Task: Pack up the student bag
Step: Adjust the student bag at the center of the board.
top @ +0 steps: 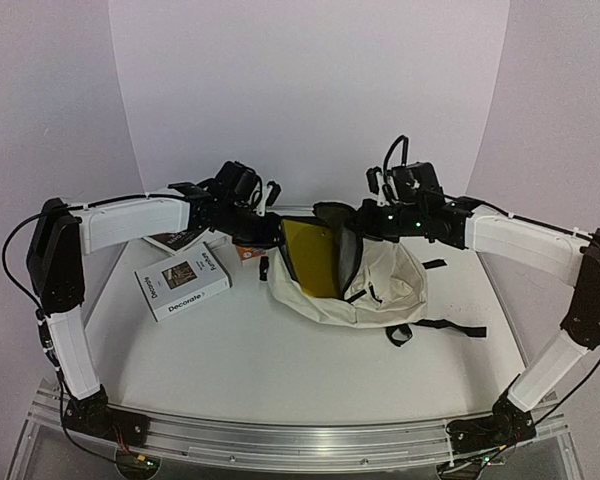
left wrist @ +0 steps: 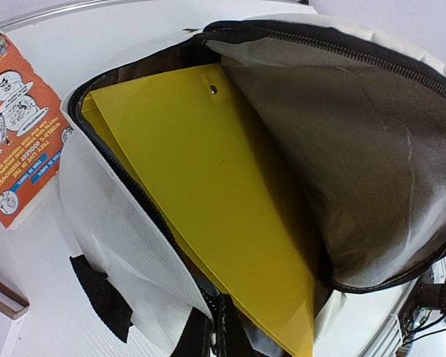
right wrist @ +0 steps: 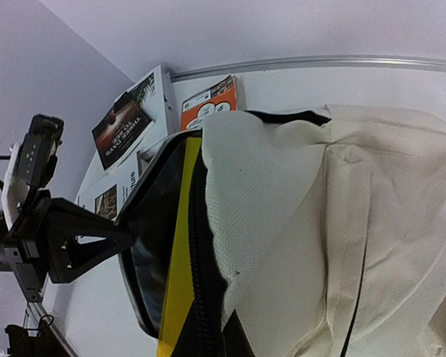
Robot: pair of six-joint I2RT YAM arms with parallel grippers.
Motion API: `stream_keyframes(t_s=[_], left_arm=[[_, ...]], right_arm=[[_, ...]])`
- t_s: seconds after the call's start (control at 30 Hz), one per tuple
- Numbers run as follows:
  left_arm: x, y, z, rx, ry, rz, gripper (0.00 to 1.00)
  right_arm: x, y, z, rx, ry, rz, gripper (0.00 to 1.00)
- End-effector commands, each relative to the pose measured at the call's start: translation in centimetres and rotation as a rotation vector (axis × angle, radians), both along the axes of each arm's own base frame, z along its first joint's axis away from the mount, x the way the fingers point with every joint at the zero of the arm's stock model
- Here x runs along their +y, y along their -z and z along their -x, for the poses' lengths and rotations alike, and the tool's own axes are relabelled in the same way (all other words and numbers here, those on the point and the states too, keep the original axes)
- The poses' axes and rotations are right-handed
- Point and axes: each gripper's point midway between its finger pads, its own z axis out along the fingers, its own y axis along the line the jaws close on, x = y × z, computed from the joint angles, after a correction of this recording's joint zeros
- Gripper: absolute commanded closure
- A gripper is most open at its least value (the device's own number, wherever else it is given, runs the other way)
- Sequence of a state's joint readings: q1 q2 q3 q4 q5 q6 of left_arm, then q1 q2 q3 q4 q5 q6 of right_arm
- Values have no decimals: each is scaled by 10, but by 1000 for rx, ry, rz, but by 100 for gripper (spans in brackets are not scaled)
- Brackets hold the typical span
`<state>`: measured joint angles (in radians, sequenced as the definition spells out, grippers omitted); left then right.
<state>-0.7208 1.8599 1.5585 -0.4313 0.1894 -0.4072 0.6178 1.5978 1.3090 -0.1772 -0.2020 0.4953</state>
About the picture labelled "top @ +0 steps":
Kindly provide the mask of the black Three Days book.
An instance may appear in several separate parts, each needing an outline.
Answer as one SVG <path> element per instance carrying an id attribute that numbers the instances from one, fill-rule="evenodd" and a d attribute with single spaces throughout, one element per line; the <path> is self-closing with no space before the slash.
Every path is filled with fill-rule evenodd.
<path id="1" fill-rule="evenodd" d="M 169 255 L 178 255 L 203 240 L 206 232 L 183 231 L 143 237 L 149 245 Z"/>

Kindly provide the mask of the beige canvas backpack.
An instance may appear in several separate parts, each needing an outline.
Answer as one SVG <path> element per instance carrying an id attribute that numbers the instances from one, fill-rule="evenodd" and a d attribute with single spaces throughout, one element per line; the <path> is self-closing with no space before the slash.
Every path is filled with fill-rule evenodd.
<path id="1" fill-rule="evenodd" d="M 281 216 L 283 243 L 272 248 L 269 264 L 261 271 L 276 301 L 317 324 L 381 329 L 396 347 L 411 339 L 413 326 L 453 329 L 470 338 L 486 337 L 484 326 L 427 318 L 427 273 L 444 267 L 445 260 L 421 262 L 400 243 L 365 239 L 353 229 L 354 215 L 320 209 L 310 216 Z M 336 242 L 339 297 L 316 298 L 301 290 L 287 257 L 282 230 L 285 218 L 306 218 L 331 229 Z"/>

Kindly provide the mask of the white Decorate furniture book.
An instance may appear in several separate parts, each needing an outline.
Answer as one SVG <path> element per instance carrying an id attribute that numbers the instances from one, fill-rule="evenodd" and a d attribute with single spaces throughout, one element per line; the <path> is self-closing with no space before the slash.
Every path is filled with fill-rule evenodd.
<path id="1" fill-rule="evenodd" d="M 228 271 L 206 242 L 136 270 L 134 276 L 156 322 L 171 318 L 232 286 Z"/>

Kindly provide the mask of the yellow plastic folder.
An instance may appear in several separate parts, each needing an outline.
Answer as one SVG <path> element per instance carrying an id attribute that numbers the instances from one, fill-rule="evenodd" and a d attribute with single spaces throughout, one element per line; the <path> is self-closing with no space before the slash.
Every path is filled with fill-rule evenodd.
<path id="1" fill-rule="evenodd" d="M 282 230 L 287 257 L 301 290 L 316 298 L 339 297 L 336 242 L 331 229 L 306 218 L 285 218 Z"/>

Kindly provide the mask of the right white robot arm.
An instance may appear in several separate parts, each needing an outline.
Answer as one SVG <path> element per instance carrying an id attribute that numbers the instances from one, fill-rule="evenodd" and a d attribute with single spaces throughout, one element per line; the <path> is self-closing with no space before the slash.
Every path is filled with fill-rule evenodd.
<path id="1" fill-rule="evenodd" d="M 366 200 L 354 222 L 373 240 L 423 237 L 529 273 L 559 294 L 564 312 L 506 401 L 532 410 L 586 356 L 600 349 L 600 229 L 584 233 L 549 225 L 470 197 L 379 205 Z"/>

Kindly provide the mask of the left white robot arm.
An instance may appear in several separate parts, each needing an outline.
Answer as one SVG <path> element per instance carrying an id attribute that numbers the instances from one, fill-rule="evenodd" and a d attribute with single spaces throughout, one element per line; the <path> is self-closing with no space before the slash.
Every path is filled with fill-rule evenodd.
<path id="1" fill-rule="evenodd" d="M 133 194 L 93 203 L 45 202 L 40 212 L 20 221 L 1 248 L 6 277 L 35 305 L 45 355 L 70 394 L 80 400 L 77 420 L 94 435 L 107 434 L 114 413 L 98 398 L 103 390 L 86 338 L 83 260 L 104 248 L 155 234 L 219 231 L 237 245 L 272 248 L 281 241 L 281 218 L 260 207 L 195 194 Z M 11 272 L 8 249 L 15 236 L 34 225 L 25 259 L 31 285 Z"/>

